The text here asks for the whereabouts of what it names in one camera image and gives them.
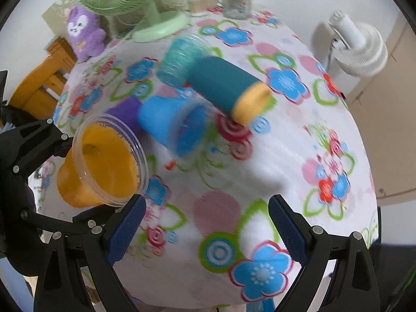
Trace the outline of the purple plush toy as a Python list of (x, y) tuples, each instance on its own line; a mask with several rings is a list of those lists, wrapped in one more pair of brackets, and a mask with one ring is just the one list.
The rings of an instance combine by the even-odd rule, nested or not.
[(81, 5), (75, 4), (70, 10), (66, 30), (80, 63), (99, 56), (105, 50), (106, 32), (100, 27), (99, 16)]

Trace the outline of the floral tablecloth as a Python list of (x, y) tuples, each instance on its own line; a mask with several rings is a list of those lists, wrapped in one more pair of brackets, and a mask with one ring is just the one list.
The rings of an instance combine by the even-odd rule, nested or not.
[(115, 269), (135, 303), (224, 308), (280, 301), (300, 270), (285, 255), (267, 203), (282, 195), (334, 235), (379, 236), (376, 196), (359, 130), (341, 93), (294, 32), (267, 10), (245, 21), (209, 9), (190, 19), (218, 57), (267, 83), (248, 127), (209, 119), (201, 148), (179, 160), (150, 136), (147, 213)]

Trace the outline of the purple plastic cup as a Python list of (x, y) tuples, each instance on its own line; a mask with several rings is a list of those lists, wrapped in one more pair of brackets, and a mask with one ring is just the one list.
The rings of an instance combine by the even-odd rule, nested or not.
[(139, 111), (142, 102), (134, 96), (129, 96), (119, 102), (116, 106), (105, 111), (106, 114), (112, 115), (124, 122), (132, 132), (139, 137), (144, 133), (139, 121)]

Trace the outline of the teal glitter cup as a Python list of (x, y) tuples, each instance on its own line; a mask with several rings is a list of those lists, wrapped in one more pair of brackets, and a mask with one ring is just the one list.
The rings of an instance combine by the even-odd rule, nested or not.
[(209, 43), (198, 35), (176, 36), (165, 53), (157, 70), (157, 77), (163, 83), (177, 89), (183, 88), (191, 68), (211, 53)]

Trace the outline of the orange plastic cup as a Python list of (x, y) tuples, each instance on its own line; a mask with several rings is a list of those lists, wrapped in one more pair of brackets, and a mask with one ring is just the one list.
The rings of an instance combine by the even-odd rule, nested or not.
[(75, 208), (123, 207), (149, 183), (145, 152), (133, 131), (113, 115), (88, 118), (76, 131), (56, 178), (61, 198)]

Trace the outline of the orange wooden chair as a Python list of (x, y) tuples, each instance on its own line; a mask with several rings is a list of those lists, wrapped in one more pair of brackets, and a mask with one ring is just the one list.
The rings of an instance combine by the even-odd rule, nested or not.
[(67, 79), (77, 63), (77, 57), (63, 37), (56, 37), (47, 47), (49, 56), (29, 73), (14, 91), (9, 104), (23, 110), (38, 120), (45, 120), (54, 114), (58, 99), (48, 93), (63, 93)]

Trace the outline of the cotton swab container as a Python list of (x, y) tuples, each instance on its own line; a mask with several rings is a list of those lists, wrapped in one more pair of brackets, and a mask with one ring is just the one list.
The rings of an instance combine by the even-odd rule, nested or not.
[(207, 0), (187, 0), (191, 16), (201, 16), (207, 10)]

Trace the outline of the dark teal yellow cup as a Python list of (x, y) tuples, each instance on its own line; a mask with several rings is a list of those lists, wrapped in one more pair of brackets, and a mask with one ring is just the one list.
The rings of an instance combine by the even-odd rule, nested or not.
[(271, 89), (263, 81), (217, 56), (199, 59), (187, 81), (194, 91), (243, 126), (261, 115), (271, 98)]

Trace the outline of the blue plastic cup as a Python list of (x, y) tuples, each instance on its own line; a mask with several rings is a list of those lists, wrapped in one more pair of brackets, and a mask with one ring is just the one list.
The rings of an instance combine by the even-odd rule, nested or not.
[(151, 96), (138, 111), (140, 127), (174, 156), (192, 154), (209, 126), (211, 104), (199, 97)]

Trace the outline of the green cartoon wall mat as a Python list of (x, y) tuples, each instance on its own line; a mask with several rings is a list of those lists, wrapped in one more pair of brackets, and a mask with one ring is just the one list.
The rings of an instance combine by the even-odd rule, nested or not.
[[(160, 12), (189, 9), (187, 0), (154, 0), (154, 2)], [(79, 4), (78, 0), (57, 0), (42, 14), (44, 21), (56, 36), (68, 38), (66, 23), (69, 20), (70, 10), (77, 4)], [(217, 0), (207, 0), (208, 6), (212, 7), (216, 4)], [(100, 24), (107, 35), (115, 37), (118, 33), (138, 23), (144, 16), (147, 6), (148, 3), (144, 2), (125, 9), (117, 8), (110, 12), (95, 10), (94, 13), (99, 15)]]

